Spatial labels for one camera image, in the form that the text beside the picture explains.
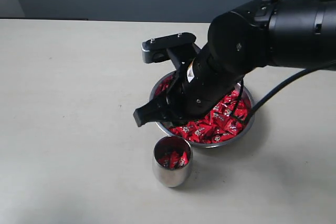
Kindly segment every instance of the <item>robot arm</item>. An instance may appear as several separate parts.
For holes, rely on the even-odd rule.
[[[202,49],[195,39],[182,33],[143,43],[146,63],[170,59],[176,73],[167,90],[135,110],[139,127],[204,117],[255,68],[307,69],[335,60],[336,0],[255,0],[216,17]]]

